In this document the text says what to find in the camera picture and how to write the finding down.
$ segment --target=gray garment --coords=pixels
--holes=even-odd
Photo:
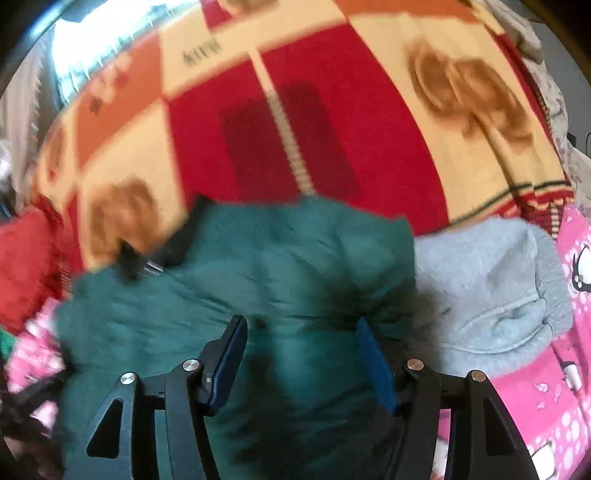
[[[410,353],[437,371],[513,372],[573,324],[554,241],[535,225],[490,218],[417,238],[415,256]]]

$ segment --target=dark green jacket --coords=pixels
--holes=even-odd
[[[350,478],[367,461],[375,413],[357,319],[394,335],[413,292],[404,220],[320,199],[217,205],[182,267],[135,284],[111,268],[87,275],[58,309],[79,374],[57,436],[71,452],[119,375],[168,372],[239,313],[245,356],[228,405],[208,420],[222,479]]]

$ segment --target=green garment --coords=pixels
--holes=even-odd
[[[14,335],[0,328],[0,351],[5,362],[10,358],[15,340]]]
[[[405,220],[321,199],[216,205],[182,267],[137,283],[112,268],[86,275],[57,310],[78,369],[57,438],[71,453],[119,375],[170,371],[239,313],[246,352],[227,406],[207,421],[222,479],[351,478],[370,455],[375,414],[356,322],[387,335],[408,319],[413,292]]]

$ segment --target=cream-colored square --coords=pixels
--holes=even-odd
[[[76,190],[76,106],[66,109],[56,122],[61,122],[64,135],[63,153],[60,157],[57,177],[50,181],[47,176],[50,152],[48,142],[44,142],[41,147],[35,175],[39,192],[50,199],[54,208],[63,215]]]
[[[78,179],[78,235],[87,270],[101,266],[89,249],[90,204],[101,187],[133,178],[145,181],[157,205],[161,238],[170,236],[184,221],[187,209],[168,125],[167,107],[159,100],[119,130],[86,164]]]
[[[220,25],[212,34],[203,11],[196,9],[160,32],[163,91],[178,95],[246,60],[249,50],[289,43],[345,22],[332,0],[280,0],[277,6]],[[208,47],[212,41],[219,46],[217,53]],[[200,47],[207,56],[197,65],[187,64],[183,53]]]
[[[414,17],[409,14],[361,14],[350,18],[353,28],[400,92],[433,158],[447,202],[450,221],[482,206],[506,190],[504,169],[515,183],[563,179],[560,162],[545,136],[511,65],[482,24],[453,18]],[[533,144],[520,154],[487,139],[467,141],[460,131],[442,128],[414,91],[408,51],[426,41],[453,59],[483,58],[517,96],[530,117]],[[496,142],[504,142],[494,135]],[[508,158],[501,159],[501,153]]]

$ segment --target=screw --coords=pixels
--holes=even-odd
[[[481,372],[480,370],[472,370],[470,376],[473,380],[477,382],[484,382],[484,380],[486,380],[486,375],[484,374],[484,372]]]
[[[192,358],[183,363],[183,370],[187,372],[192,372],[193,370],[198,369],[199,366],[199,360],[195,360],[194,358]]]
[[[407,367],[409,367],[410,370],[414,370],[414,371],[418,372],[419,370],[422,370],[423,368],[425,368],[425,364],[417,358],[411,358],[407,362]]]
[[[135,374],[133,373],[127,373],[127,374],[123,374],[121,375],[121,383],[123,383],[123,385],[131,385],[133,382],[135,382],[135,379],[137,377],[135,376]]]

